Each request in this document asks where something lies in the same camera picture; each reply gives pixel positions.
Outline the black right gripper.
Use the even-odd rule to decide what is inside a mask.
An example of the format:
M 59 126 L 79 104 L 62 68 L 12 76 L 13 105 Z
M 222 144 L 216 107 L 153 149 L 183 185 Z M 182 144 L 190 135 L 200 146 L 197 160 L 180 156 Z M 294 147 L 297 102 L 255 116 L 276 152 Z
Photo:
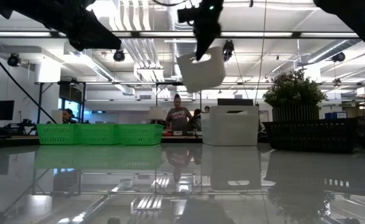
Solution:
M 193 31 L 196 36 L 196 60 L 206 53 L 215 37 L 221 33 L 219 17 L 223 10 L 223 0 L 202 0 L 194 19 Z

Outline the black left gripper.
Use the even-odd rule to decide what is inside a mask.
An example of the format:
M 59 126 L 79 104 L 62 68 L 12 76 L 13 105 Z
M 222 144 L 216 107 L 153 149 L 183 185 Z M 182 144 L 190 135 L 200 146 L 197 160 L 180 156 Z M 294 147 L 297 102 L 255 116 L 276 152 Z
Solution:
M 78 51 L 121 48 L 121 40 L 100 23 L 93 11 L 86 9 L 95 0 L 54 0 L 50 3 L 55 10 L 55 15 L 50 17 L 50 29 L 63 32 Z

